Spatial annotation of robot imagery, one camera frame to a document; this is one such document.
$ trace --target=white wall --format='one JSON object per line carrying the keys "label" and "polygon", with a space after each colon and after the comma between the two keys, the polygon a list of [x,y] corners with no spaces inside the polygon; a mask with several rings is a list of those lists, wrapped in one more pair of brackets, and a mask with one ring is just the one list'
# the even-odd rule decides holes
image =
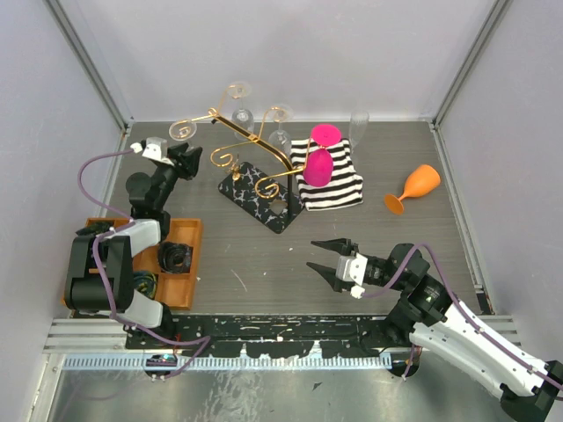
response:
{"label": "white wall", "polygon": [[560,0],[513,2],[443,135],[494,304],[531,353],[563,361],[561,21]]}
{"label": "white wall", "polygon": [[257,113],[281,101],[297,118],[347,120],[356,106],[379,120],[433,117],[493,2],[62,3],[147,121],[203,115],[239,79]]}
{"label": "white wall", "polygon": [[[73,231],[96,212],[78,168],[120,133],[42,1],[0,2],[0,38],[0,419],[18,422],[62,308]],[[107,173],[92,166],[91,192]]]}

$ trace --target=wooden tray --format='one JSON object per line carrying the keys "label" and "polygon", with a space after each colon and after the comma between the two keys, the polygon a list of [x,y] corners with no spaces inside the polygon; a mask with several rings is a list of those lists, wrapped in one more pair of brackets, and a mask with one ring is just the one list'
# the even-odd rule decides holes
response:
{"label": "wooden tray", "polygon": [[[127,224],[126,218],[89,218],[86,225],[93,222],[113,222],[114,227]],[[155,300],[167,304],[171,309],[191,309],[194,301],[197,269],[200,264],[203,223],[197,218],[172,218],[170,233],[166,240],[176,244],[188,244],[194,248],[190,272],[186,274],[163,273],[158,264],[158,246],[152,246],[133,258],[133,270],[146,270],[157,275],[157,295]]]}

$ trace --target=scratch on table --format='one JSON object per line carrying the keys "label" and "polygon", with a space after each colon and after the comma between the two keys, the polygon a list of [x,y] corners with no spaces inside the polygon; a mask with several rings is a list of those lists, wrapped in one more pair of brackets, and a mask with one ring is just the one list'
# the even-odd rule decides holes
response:
{"label": "scratch on table", "polygon": [[244,282],[242,281],[242,279],[241,279],[240,277],[238,277],[238,274],[237,274],[237,273],[235,273],[235,272],[234,272],[233,270],[230,270],[230,271],[231,271],[231,272],[232,272],[233,274],[235,274],[235,277],[237,277],[237,278],[238,278],[238,281],[240,281],[240,284],[242,284],[242,285],[243,285],[243,287],[245,288],[245,292],[248,292],[248,289],[246,288],[246,285],[245,285],[245,283],[244,283]]}

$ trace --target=striped towel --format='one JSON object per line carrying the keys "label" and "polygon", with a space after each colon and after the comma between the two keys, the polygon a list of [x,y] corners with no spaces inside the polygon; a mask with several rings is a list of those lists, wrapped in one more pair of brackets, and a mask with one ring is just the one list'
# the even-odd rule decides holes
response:
{"label": "striped towel", "polygon": [[[303,164],[309,139],[291,142],[291,161],[293,165]],[[311,143],[309,153],[318,149],[315,142]],[[355,172],[350,157],[350,141],[342,139],[336,145],[326,149],[333,156],[333,178],[328,185],[314,187],[307,185],[303,174],[296,174],[299,195],[308,211],[352,207],[363,202],[363,177]]]}

